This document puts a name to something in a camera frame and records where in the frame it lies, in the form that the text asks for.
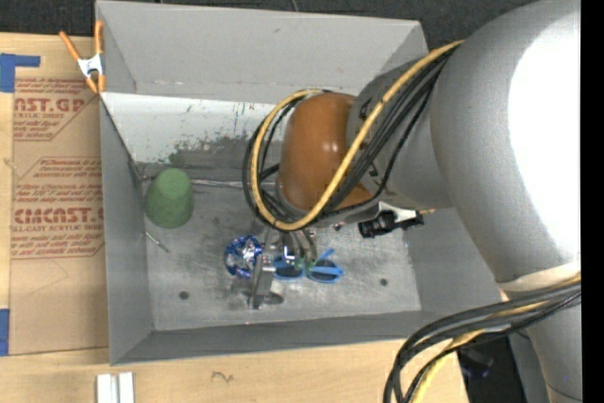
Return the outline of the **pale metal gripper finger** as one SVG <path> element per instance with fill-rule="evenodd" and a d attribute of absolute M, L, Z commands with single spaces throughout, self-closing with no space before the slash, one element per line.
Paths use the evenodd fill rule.
<path fill-rule="evenodd" d="M 275 272 L 276 268 L 272 255 L 260 255 L 257 258 L 249 299 L 249 304 L 253 310 L 261 309 L 265 303 L 272 300 L 271 287 Z"/>

